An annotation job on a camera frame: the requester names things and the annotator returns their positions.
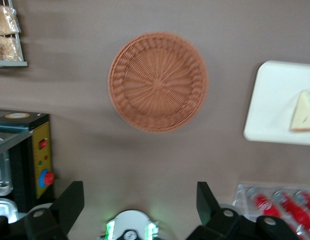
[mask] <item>white plate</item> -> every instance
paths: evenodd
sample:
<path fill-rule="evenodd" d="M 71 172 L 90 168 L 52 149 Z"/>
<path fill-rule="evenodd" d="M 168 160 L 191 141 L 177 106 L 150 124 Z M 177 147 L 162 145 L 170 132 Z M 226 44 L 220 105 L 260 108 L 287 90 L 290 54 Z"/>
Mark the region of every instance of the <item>white plate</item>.
<path fill-rule="evenodd" d="M 264 63 L 257 73 L 244 130 L 245 138 L 250 141 L 310 145 L 310 131 L 290 131 L 302 90 L 310 90 L 310 64 Z"/>

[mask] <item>wire shelf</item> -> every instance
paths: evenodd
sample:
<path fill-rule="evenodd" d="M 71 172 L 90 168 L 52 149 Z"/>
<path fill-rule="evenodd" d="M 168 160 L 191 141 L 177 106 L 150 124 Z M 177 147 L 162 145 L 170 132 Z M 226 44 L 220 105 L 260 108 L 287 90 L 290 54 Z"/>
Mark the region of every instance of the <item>wire shelf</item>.
<path fill-rule="evenodd" d="M 0 5 L 10 6 L 11 8 L 13 8 L 13 4 L 11 0 L 0 0 Z M 6 37 L 9 37 L 9 38 L 13 37 L 16 39 L 18 55 L 19 55 L 20 60 L 19 61 L 0 60 L 0 68 L 1 67 L 26 67 L 28 66 L 27 62 L 24 61 L 24 57 L 23 57 L 23 53 L 22 53 L 21 45 L 20 45 L 19 34 L 18 33 L 10 34 L 10 35 L 6 35 Z"/>

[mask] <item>red bottle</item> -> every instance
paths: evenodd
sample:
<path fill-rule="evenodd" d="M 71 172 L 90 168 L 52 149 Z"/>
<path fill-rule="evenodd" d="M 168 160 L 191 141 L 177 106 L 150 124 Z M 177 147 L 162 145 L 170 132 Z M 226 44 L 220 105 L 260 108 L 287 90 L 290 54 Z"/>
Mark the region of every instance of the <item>red bottle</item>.
<path fill-rule="evenodd" d="M 300 203 L 307 206 L 310 209 L 310 193 L 307 191 L 299 191 L 296 193 L 295 198 Z"/>
<path fill-rule="evenodd" d="M 301 224 L 310 235 L 310 216 L 302 207 L 296 204 L 284 191 L 276 192 L 274 194 L 274 200 L 278 202 L 286 212 L 290 213 L 294 220 Z"/>

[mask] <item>wicker basket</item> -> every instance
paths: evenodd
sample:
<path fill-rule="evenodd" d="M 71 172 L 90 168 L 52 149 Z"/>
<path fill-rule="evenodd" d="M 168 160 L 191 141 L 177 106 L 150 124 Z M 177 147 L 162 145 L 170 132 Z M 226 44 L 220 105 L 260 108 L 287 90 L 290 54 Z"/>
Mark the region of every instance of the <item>wicker basket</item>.
<path fill-rule="evenodd" d="M 208 76 L 191 43 L 170 32 L 150 32 L 117 54 L 108 87 L 115 109 L 129 124 L 163 133 L 197 114 L 206 98 Z"/>

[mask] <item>clear plastic container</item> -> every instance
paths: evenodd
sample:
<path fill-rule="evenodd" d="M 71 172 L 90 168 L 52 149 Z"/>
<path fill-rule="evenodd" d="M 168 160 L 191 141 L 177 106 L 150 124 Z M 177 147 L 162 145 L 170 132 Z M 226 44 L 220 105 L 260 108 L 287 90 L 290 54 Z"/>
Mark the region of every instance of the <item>clear plastic container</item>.
<path fill-rule="evenodd" d="M 13 190 L 8 151 L 0 154 L 0 197 Z"/>
<path fill-rule="evenodd" d="M 310 187 L 239 184 L 233 206 L 239 208 L 247 219 L 254 222 L 261 215 L 279 217 L 291 227 L 301 240 L 310 240 L 309 227 L 307 228 L 300 223 L 301 221 L 297 221 L 296 214 L 287 211 L 278 201 L 279 193 L 285 192 L 293 199 L 299 191 L 310 193 Z M 307 214 L 310 218 L 310 210 L 307 206 L 297 201 L 294 201 L 294 204 L 299 205 L 303 214 Z"/>

